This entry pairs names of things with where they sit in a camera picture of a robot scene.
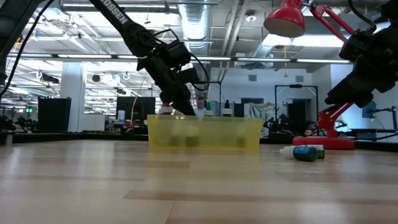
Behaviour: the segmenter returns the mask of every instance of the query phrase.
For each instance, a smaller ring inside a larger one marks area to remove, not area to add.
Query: cable
[[[218,89],[218,91],[220,91],[220,87],[218,86],[218,84],[215,84],[215,83],[214,83],[214,86],[216,86],[217,89]],[[223,92],[221,92],[221,96],[223,97],[223,100],[224,100],[224,102],[225,102],[225,97],[224,97]]]
[[[189,54],[190,54],[192,57],[194,57],[195,60],[199,63],[199,65],[201,66],[201,68],[202,68],[203,71],[205,72],[205,75],[206,75],[206,78],[207,78],[206,88],[204,88],[204,89],[198,88],[194,83],[191,83],[191,84],[192,84],[192,86],[193,86],[195,89],[197,89],[197,90],[199,90],[199,91],[206,91],[206,90],[209,89],[209,86],[210,86],[210,77],[209,77],[209,74],[207,73],[205,66],[200,62],[200,60],[199,60],[196,56],[194,56],[191,52],[189,52]]]
[[[382,128],[383,128],[383,130],[384,130],[384,133],[386,134],[386,137],[387,137],[386,128],[384,127],[383,123],[381,123],[380,119],[379,119],[377,116],[375,116],[374,119],[375,119],[376,121],[378,121],[379,124],[382,126]]]
[[[376,24],[375,24],[372,20],[368,19],[366,16],[364,16],[363,14],[361,14],[361,13],[355,8],[355,6],[354,6],[354,4],[353,4],[353,0],[348,0],[348,5],[349,5],[349,8],[356,14],[356,16],[358,16],[360,19],[362,19],[363,21],[365,21],[367,24],[369,24],[369,25],[371,26],[370,30],[371,30],[372,32],[374,32],[374,31],[377,29]]]
[[[145,75],[144,75],[144,77],[142,78],[141,85],[140,85],[140,87],[139,87],[139,89],[138,89],[138,91],[137,91],[137,94],[136,94],[136,97],[135,97],[135,99],[134,99],[134,102],[132,103],[132,108],[131,108],[131,126],[132,126],[132,124],[133,124],[133,122],[134,122],[133,119],[132,119],[132,116],[133,116],[133,114],[134,114],[134,106],[136,105],[137,98],[138,98],[138,94],[139,94],[139,92],[141,91],[142,85],[144,84],[144,80],[145,80],[147,74],[148,74],[148,73],[146,72]]]
[[[176,33],[175,33],[172,29],[166,29],[166,30],[159,31],[159,32],[155,33],[154,36],[157,36],[157,35],[159,35],[159,34],[163,34],[163,33],[166,33],[166,32],[171,32],[171,33],[173,33],[174,37],[175,37],[178,41],[180,41],[179,37],[176,35]],[[191,82],[191,84],[192,84],[192,86],[193,86],[195,89],[197,89],[197,90],[199,90],[199,91],[207,91],[207,90],[209,89],[209,86],[210,86],[210,77],[209,77],[209,74],[207,73],[205,66],[204,66],[204,65],[202,64],[202,62],[198,59],[198,57],[196,57],[195,55],[193,55],[191,52],[189,52],[189,54],[190,54],[192,57],[194,57],[195,60],[199,63],[199,65],[201,66],[201,68],[202,68],[203,71],[205,72],[205,75],[206,75],[206,78],[207,78],[206,88],[204,88],[204,89],[201,89],[201,88],[197,87],[197,86],[196,86],[194,83],[192,83],[192,82]]]
[[[43,7],[43,9],[37,15],[37,17],[36,17],[34,23],[32,24],[32,27],[30,28],[29,32],[27,33],[27,35],[26,35],[21,47],[19,48],[18,55],[17,55],[17,57],[15,59],[15,62],[14,62],[14,66],[12,67],[11,73],[10,73],[10,75],[8,77],[8,82],[4,86],[4,89],[2,90],[2,92],[0,93],[0,97],[2,97],[7,92],[8,88],[10,87],[11,80],[14,77],[15,71],[17,70],[19,59],[21,59],[21,55],[22,55],[22,53],[24,51],[24,48],[25,48],[26,44],[29,41],[29,37],[32,35],[33,31],[36,28],[36,25],[39,23],[40,17],[47,10],[47,8],[51,5],[52,2],[54,2],[54,0],[49,0],[48,3]]]

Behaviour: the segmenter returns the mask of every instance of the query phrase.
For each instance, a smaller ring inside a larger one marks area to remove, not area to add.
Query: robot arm
[[[7,0],[0,9],[0,24],[9,28],[7,32],[0,33],[0,79],[2,78],[3,84],[6,79],[7,54],[42,1]],[[159,40],[145,27],[132,21],[114,0],[90,2],[118,30],[132,54],[139,57],[137,70],[146,69],[162,90],[160,99],[185,115],[194,116],[195,112],[190,104],[190,91],[185,84],[197,81],[197,72],[194,68],[184,70],[184,77],[178,72],[180,67],[191,61],[190,52],[184,44],[178,39],[170,44]],[[11,17],[7,10],[18,7],[18,12]]]

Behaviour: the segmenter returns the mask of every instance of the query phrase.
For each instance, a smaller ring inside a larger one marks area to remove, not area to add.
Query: ceiling duct
[[[210,6],[205,4],[180,4],[178,9],[181,14],[182,31],[188,40],[207,40],[210,21]],[[195,56],[207,56],[209,43],[187,43],[189,51]],[[206,80],[205,73],[199,64],[193,65],[200,80]],[[196,96],[206,95],[204,92],[196,93]]]

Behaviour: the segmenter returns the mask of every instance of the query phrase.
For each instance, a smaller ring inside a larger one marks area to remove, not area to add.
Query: translucent yellow container
[[[148,115],[153,151],[259,150],[261,119]]]

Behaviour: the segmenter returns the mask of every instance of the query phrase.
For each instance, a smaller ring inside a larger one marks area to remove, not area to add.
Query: white column
[[[85,89],[87,72],[81,62],[64,62],[62,67],[60,97],[70,97],[68,131],[81,132],[85,112]]]

